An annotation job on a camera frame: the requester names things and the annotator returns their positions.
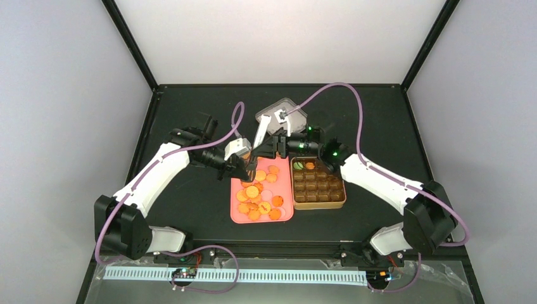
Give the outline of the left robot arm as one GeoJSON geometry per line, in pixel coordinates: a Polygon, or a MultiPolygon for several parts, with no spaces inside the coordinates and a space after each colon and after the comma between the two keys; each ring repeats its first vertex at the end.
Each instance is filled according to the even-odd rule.
{"type": "Polygon", "coordinates": [[[173,227],[149,225],[146,217],[156,199],[172,179],[189,165],[202,165],[217,171],[217,178],[247,180],[244,155],[251,151],[250,142],[237,137],[226,147],[219,145],[228,137],[213,141],[218,122],[208,118],[205,126],[174,129],[161,144],[149,163],[113,196],[100,196],[94,204],[98,263],[101,249],[121,257],[138,260],[147,253],[176,253],[187,234],[173,227]]]}

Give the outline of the pink plastic tray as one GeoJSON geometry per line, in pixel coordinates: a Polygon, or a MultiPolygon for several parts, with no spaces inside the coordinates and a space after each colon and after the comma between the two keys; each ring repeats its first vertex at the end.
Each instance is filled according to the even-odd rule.
{"type": "Polygon", "coordinates": [[[266,171],[264,181],[231,180],[232,221],[237,224],[255,224],[289,220],[294,215],[289,160],[279,156],[276,159],[259,158],[256,170],[266,171]],[[256,198],[248,198],[244,193],[248,186],[256,186],[260,193],[263,190],[272,191],[272,202],[262,201],[260,194],[256,198]]]}

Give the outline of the gold cookie tin box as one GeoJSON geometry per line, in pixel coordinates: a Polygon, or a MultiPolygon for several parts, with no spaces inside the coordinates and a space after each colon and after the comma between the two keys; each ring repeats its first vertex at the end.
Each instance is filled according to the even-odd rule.
{"type": "Polygon", "coordinates": [[[342,208],[347,200],[340,174],[329,171],[314,157],[295,157],[290,161],[293,205],[296,210],[330,210],[342,208]],[[315,168],[295,170],[294,162],[314,162],[315,168]]]}

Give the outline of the green round cookie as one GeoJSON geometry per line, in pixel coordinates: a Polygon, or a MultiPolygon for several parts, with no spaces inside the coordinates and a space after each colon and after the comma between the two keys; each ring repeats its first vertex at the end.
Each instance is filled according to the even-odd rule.
{"type": "Polygon", "coordinates": [[[293,163],[293,168],[294,168],[295,170],[303,170],[304,167],[305,167],[305,166],[304,166],[304,164],[303,164],[301,161],[297,161],[297,162],[295,161],[295,162],[293,163]]]}

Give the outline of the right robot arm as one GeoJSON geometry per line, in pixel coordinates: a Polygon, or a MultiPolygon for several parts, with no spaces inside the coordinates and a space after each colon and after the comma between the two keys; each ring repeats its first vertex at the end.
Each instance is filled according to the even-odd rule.
{"type": "Polygon", "coordinates": [[[289,154],[315,156],[331,173],[381,198],[398,211],[402,222],[382,227],[360,248],[362,260],[377,265],[396,251],[415,250],[426,255],[445,246],[459,221],[446,203],[443,186],[435,181],[420,183],[380,167],[361,153],[333,138],[325,141],[324,131],[309,128],[289,133],[280,128],[273,134],[258,130],[250,158],[275,158],[289,154]]]}

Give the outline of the metal tongs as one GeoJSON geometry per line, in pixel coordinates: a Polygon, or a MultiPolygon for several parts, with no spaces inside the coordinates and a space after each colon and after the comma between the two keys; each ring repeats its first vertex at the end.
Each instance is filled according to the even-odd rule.
{"type": "Polygon", "coordinates": [[[246,169],[248,171],[255,171],[256,170],[256,157],[254,156],[254,150],[255,148],[259,147],[261,143],[263,142],[263,139],[265,137],[265,134],[267,133],[268,126],[272,120],[272,117],[269,115],[262,115],[260,117],[260,122],[258,129],[255,134],[254,142],[252,145],[252,149],[250,151],[250,157],[248,160],[248,165],[246,169]]]}

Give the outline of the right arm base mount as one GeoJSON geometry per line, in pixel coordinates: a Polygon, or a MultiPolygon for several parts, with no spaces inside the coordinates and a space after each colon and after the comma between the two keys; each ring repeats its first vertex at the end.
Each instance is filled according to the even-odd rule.
{"type": "Polygon", "coordinates": [[[403,267],[404,260],[396,254],[381,255],[370,245],[357,243],[341,243],[338,253],[343,266],[357,266],[359,269],[383,270],[390,267],[403,267]]]}

